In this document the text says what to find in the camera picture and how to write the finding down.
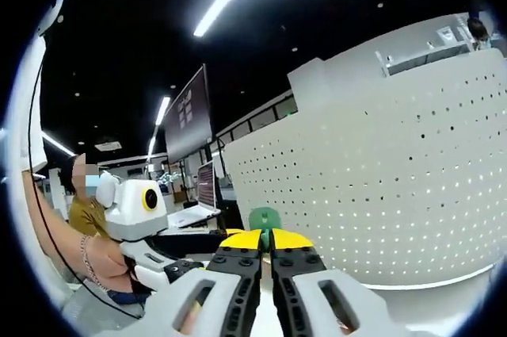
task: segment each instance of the laptop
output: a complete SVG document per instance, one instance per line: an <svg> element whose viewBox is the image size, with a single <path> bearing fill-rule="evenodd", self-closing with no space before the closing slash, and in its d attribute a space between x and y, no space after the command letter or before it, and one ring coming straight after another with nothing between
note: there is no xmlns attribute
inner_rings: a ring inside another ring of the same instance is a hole
<svg viewBox="0 0 507 337"><path fill-rule="evenodd" d="M196 224L216 218L215 169L213 161L205 163L197 171L197 205L170 214L169 228L190 228Z"/></svg>

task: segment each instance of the bracelet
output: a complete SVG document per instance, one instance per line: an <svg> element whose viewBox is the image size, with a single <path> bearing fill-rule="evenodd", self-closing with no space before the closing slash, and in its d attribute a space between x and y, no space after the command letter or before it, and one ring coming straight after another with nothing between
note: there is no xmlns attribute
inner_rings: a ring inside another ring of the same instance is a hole
<svg viewBox="0 0 507 337"><path fill-rule="evenodd" d="M90 279L92 279L92 281L100 288L102 289L104 292L108 292L108 289L105 288L99 281L98 281L98 278L97 278L97 275L95 274L95 271L93 271L93 268L92 266L90 265L90 262L88 261L88 253L86 252L86 244L88 243L88 240L90 239L90 236L83 236L81 238L81 245L80 245L80 248L81 248L81 257L82 257L82 261L83 263L85 263L85 267L86 267L86 270L88 271L88 276L90 277Z"/></svg>

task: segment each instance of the white perforated panel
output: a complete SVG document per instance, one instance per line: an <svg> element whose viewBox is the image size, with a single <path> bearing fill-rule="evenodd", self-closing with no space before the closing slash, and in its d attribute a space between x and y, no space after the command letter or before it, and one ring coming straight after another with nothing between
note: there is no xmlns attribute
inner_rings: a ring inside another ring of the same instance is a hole
<svg viewBox="0 0 507 337"><path fill-rule="evenodd" d="M481 270L505 246L506 109L497 50L357 87L227 145L242 218L272 206L329 268L367 284Z"/></svg>

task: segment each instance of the black ceiling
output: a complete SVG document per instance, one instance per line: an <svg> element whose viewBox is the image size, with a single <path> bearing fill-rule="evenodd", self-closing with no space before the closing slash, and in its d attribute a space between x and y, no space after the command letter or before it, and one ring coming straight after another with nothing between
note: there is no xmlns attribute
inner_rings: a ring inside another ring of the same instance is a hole
<svg viewBox="0 0 507 337"><path fill-rule="evenodd" d="M197 39L193 31L212 2L65 0L63 22L47 36L43 129L96 161L144 155L161 97L174 98L202 63L213 126L220 130L290 89L287 73L302 63L466 11L469 0L233 0ZM106 140L123 149L93 147ZM160 133L154 152L164 148ZM47 151L57 164L61 152Z"/></svg>

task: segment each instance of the black hair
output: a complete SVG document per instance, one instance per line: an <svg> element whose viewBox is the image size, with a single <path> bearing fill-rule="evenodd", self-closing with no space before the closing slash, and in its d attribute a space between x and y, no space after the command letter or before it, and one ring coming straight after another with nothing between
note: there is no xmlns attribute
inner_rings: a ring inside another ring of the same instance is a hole
<svg viewBox="0 0 507 337"><path fill-rule="evenodd" d="M469 17L467 20L468 30L470 30L470 34L476 39L480 41L487 40L490 35L486 29L486 26L476 17Z"/></svg>
<svg viewBox="0 0 507 337"><path fill-rule="evenodd" d="M67 192L71 192L72 194L76 194L76 188L72 184L72 170L74 169L74 163L78 158L77 155L71 156L62 164L61 171L59 173L60 182Z"/></svg>

